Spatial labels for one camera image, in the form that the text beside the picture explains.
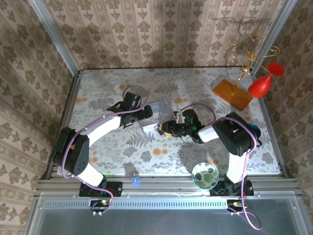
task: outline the cable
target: cable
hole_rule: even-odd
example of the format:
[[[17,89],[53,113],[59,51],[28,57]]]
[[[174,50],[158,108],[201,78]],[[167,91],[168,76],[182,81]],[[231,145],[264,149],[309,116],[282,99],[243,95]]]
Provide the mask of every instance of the cable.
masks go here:
[[[236,210],[232,209],[231,207],[228,207],[227,209],[233,211],[233,213],[236,213],[236,214],[245,213],[244,211],[236,211]],[[251,213],[251,212],[248,212],[248,211],[247,211],[246,213],[252,215],[252,216],[253,216],[254,218],[256,218],[256,219],[259,221],[259,223],[261,224],[260,219],[259,219],[255,214],[253,214],[253,213]]]
[[[116,197],[116,193],[115,193],[114,189],[108,188],[108,191],[110,191],[112,194],[114,194],[114,198]]]
[[[248,207],[248,199],[246,198],[246,193],[244,192],[244,198],[245,198],[245,201],[246,201],[246,207]]]
[[[115,191],[114,191],[113,189],[109,188],[108,191],[110,191],[110,192],[113,191],[113,192],[114,192],[114,195],[115,195]],[[103,209],[103,210],[101,211],[101,213],[104,213],[104,212],[109,208],[108,204],[110,205],[111,202],[112,202],[112,198],[110,198],[109,201],[105,201],[105,203],[103,203],[103,200],[101,200],[101,202],[96,201],[96,202],[92,205],[91,212],[94,212],[95,206],[101,203],[103,206],[107,206],[107,208],[105,208],[105,209]]]
[[[206,104],[202,104],[202,103],[193,103],[193,104],[187,105],[186,107],[182,108],[181,110],[183,111],[184,109],[186,109],[186,108],[188,108],[188,107],[190,107],[190,106],[193,106],[193,105],[202,105],[202,106],[206,107],[207,109],[209,109],[209,110],[212,112],[212,114],[213,114],[213,116],[214,116],[214,120],[213,120],[212,122],[208,123],[207,126],[212,125],[214,122],[216,122],[216,115],[215,115],[213,109],[211,109],[211,108],[210,108],[209,106],[207,106]]]
[[[66,150],[65,150],[65,153],[64,153],[63,160],[62,160],[61,172],[62,172],[62,176],[63,176],[64,178],[66,178],[66,179],[75,178],[75,179],[79,180],[80,182],[82,182],[83,184],[87,185],[89,188],[91,188],[91,189],[93,189],[93,190],[103,191],[103,192],[106,192],[106,193],[108,193],[108,194],[110,195],[111,202],[110,202],[110,204],[108,205],[107,209],[106,209],[104,212],[106,212],[106,211],[108,210],[108,208],[112,205],[112,203],[113,203],[113,198],[114,198],[113,194],[112,194],[109,190],[106,190],[106,189],[104,189],[104,188],[97,188],[97,187],[94,187],[94,186],[92,186],[92,185],[86,183],[86,182],[83,181],[81,178],[77,177],[76,175],[71,174],[71,175],[67,176],[67,175],[65,174],[65,162],[66,162],[67,155],[68,155],[68,152],[69,152],[69,150],[70,150],[70,147],[72,146],[72,144],[74,143],[76,137],[77,137],[80,133],[82,133],[82,132],[84,132],[84,131],[87,131],[89,128],[93,127],[93,126],[96,125],[97,123],[99,123],[99,122],[101,122],[101,121],[103,121],[103,120],[105,120],[105,119],[107,119],[107,118],[110,118],[110,117],[113,117],[113,116],[117,116],[117,115],[120,115],[120,114],[130,114],[130,113],[134,113],[134,112],[137,112],[137,111],[143,109],[143,108],[147,105],[147,103],[148,103],[148,92],[147,92],[147,90],[144,89],[142,86],[132,85],[132,86],[129,86],[129,87],[125,88],[125,90],[123,91],[123,95],[122,95],[123,98],[124,98],[124,93],[125,93],[125,91],[126,91],[128,88],[130,88],[130,87],[139,87],[139,88],[142,88],[142,89],[145,91],[145,93],[146,93],[146,98],[147,98],[147,99],[146,99],[146,102],[144,103],[144,105],[141,106],[141,107],[139,107],[139,108],[137,108],[137,109],[134,109],[134,110],[123,111],[123,112],[118,112],[118,113],[112,113],[112,114],[109,114],[109,115],[107,115],[107,116],[102,116],[102,117],[96,119],[95,121],[91,122],[90,124],[88,124],[88,125],[85,126],[84,128],[82,128],[81,130],[79,130],[79,131],[72,137],[72,139],[69,141],[69,143],[68,143],[68,145],[67,145],[67,148],[66,148]]]
[[[186,142],[182,139],[182,136],[180,137],[181,138],[181,141],[183,141],[184,143],[187,143],[187,144],[191,144],[191,143],[194,143],[194,142]]]
[[[247,165],[248,165],[249,155],[250,155],[251,152],[253,152],[255,150],[255,148],[257,146],[257,144],[256,144],[256,137],[246,126],[244,126],[241,122],[237,121],[236,119],[233,119],[231,117],[222,117],[219,120],[223,120],[223,119],[227,119],[227,120],[233,121],[233,122],[237,123],[238,125],[240,125],[245,131],[247,131],[247,133],[251,136],[251,138],[253,140],[253,148],[246,153],[244,170],[243,170],[243,174],[241,176],[241,178],[242,178],[241,179],[241,202],[242,202],[243,209],[244,209],[244,211],[241,211],[241,212],[245,214],[246,219],[247,219],[248,223],[251,225],[252,228],[254,228],[255,230],[261,230],[262,223],[261,223],[260,219],[255,214],[246,211],[246,208],[245,208],[245,198],[244,198],[244,185],[245,185],[244,181],[245,181],[245,176],[246,176],[246,168],[247,168]],[[250,219],[248,217],[248,214],[251,214],[253,217],[255,217],[259,221],[259,223],[260,223],[259,227],[255,227],[252,224],[252,222],[250,221]]]

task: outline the orange acrylic stand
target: orange acrylic stand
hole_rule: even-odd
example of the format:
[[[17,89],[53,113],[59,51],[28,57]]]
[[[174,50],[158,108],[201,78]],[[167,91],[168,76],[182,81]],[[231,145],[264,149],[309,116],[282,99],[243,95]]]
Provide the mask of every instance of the orange acrylic stand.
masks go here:
[[[241,90],[226,80],[220,82],[219,85],[213,89],[213,92],[240,111],[245,109],[253,99],[249,93]]]

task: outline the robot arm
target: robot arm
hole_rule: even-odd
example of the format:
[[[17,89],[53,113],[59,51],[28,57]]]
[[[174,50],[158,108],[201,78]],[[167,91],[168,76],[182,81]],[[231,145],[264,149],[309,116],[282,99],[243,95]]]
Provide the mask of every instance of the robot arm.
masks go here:
[[[242,178],[245,166],[245,153],[253,147],[253,140],[248,132],[234,121],[228,120],[232,118],[244,125],[252,132],[259,144],[262,144],[258,138],[261,135],[260,129],[246,123],[235,112],[228,114],[225,118],[219,119],[212,126],[202,126],[194,110],[185,110],[183,113],[185,123],[176,123],[169,121],[160,126],[160,130],[171,134],[174,137],[190,135],[195,143],[203,144],[214,139],[221,139],[222,143],[229,151],[229,167],[225,176],[227,188],[233,194],[239,189],[240,180]]]
[[[256,125],[249,125],[235,112],[228,114],[226,117],[232,118],[244,125],[256,138],[259,146],[261,131]],[[238,194],[241,188],[242,177],[245,167],[246,153],[250,150],[254,143],[248,132],[239,124],[228,119],[220,119],[215,122],[212,127],[207,126],[198,132],[198,136],[203,142],[220,138],[226,149],[229,151],[229,165],[225,175],[224,186],[222,190],[213,189],[216,195],[234,195]]]
[[[140,105],[140,101],[140,96],[127,92],[123,101],[116,103],[107,110],[111,113],[131,111]],[[150,118],[152,115],[151,107],[146,105],[144,109],[136,112],[117,114],[116,116],[108,117],[87,131],[82,132],[75,138],[75,141],[68,152],[64,167],[65,170],[71,172],[73,175],[94,187],[105,188],[106,177],[88,163],[89,148],[108,132],[117,129],[120,126],[124,126],[124,128],[128,127],[133,125],[135,121]],[[66,148],[75,134],[76,131],[69,127],[65,127],[60,131],[53,151],[53,160],[55,164],[62,166]]]

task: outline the aluminum frame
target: aluminum frame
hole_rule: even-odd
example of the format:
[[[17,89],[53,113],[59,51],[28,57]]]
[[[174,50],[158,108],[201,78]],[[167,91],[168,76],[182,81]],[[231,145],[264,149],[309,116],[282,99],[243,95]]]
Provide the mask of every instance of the aluminum frame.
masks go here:
[[[77,98],[77,94],[78,94],[78,91],[80,88],[82,78],[83,78],[83,73],[80,72],[73,81],[73,85],[72,85],[72,88],[71,88],[71,91],[70,91],[70,94],[68,97],[67,106],[66,106],[66,109],[64,112],[64,116],[63,116],[63,119],[61,122],[61,128],[60,129],[62,129],[62,128],[66,127],[70,124],[71,116],[72,116],[74,105],[75,105],[75,100]],[[254,81],[256,79],[256,76],[252,75],[251,79],[252,79],[252,81]],[[265,106],[264,99],[263,98],[259,99],[259,103],[260,103],[260,108],[261,108],[261,111],[262,111],[262,114],[263,114],[263,117],[265,120],[266,127],[268,129],[268,135],[269,135],[269,138],[271,139],[271,142],[272,142],[275,156],[279,162],[280,170],[281,170],[283,176],[285,178],[288,178],[287,169],[286,169],[283,157],[281,155],[272,124],[270,122],[270,118],[269,118],[268,111],[267,111],[266,106]],[[52,175],[54,175],[54,177],[56,177],[56,168],[55,167],[57,167],[57,166],[54,165],[52,160],[50,160],[48,171],[46,172],[46,175],[45,175],[45,179],[50,179]]]
[[[29,3],[38,15],[40,22],[43,24],[45,30],[55,44],[68,69],[72,75],[76,75],[79,71],[78,66],[76,65],[70,51],[68,50],[67,45],[64,43],[62,33],[59,31],[58,27],[53,21],[44,3],[41,0],[29,0]]]
[[[292,213],[302,235],[311,234],[311,223],[301,199],[301,191],[295,179],[284,179],[282,176],[254,176],[248,177],[252,181],[254,188],[253,199],[288,199]],[[238,196],[230,197],[210,197],[209,192],[201,190],[195,186],[190,177],[141,177],[141,186],[134,186],[125,177],[111,177],[108,181],[122,181],[123,192],[120,198],[116,198],[117,203],[142,202],[162,200],[164,202],[217,202],[225,199],[239,199]],[[35,200],[31,210],[28,227],[25,235],[36,234],[38,231],[42,213],[46,202],[61,201],[62,208],[71,207],[72,202],[81,202],[86,206],[86,200],[90,198],[80,198],[80,183],[75,179],[52,178],[50,180],[40,180],[38,182]],[[197,209],[205,209],[204,205],[198,205]]]
[[[267,55],[270,47],[274,44],[278,34],[283,28],[287,18],[289,17],[291,11],[293,10],[297,0],[284,0],[279,11],[271,24],[265,39],[263,40],[260,49],[257,51],[257,55]],[[262,64],[264,58],[259,58],[258,63]],[[257,63],[253,62],[252,67],[255,68],[255,72],[257,73],[258,69],[261,67]]]

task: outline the white tabletop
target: white tabletop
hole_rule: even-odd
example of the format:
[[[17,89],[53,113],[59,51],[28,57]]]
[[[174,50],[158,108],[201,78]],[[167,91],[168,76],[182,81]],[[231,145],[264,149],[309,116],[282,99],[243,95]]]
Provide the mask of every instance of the white tabletop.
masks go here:
[[[235,111],[248,123],[256,124],[262,131],[263,145],[250,155],[247,173],[280,174],[258,100],[253,99],[240,112],[212,92],[223,79],[234,83],[240,74],[241,68],[85,70],[81,74],[70,127],[80,129],[89,124],[108,107],[122,101],[122,92],[127,86],[140,85],[149,91],[149,103],[167,99],[173,110],[179,110],[200,102],[210,106],[217,118]],[[239,87],[247,90],[251,83],[247,75]],[[145,96],[138,88],[129,91]],[[194,106],[194,109],[202,124],[213,120],[205,107]],[[189,138],[183,140],[186,143],[181,138],[162,137],[157,132],[146,134],[135,123],[98,140],[90,148],[89,162],[103,174],[125,174],[136,169],[145,175],[186,175],[200,162],[213,163],[220,174],[226,173],[229,153],[219,139],[201,145],[190,143]]]

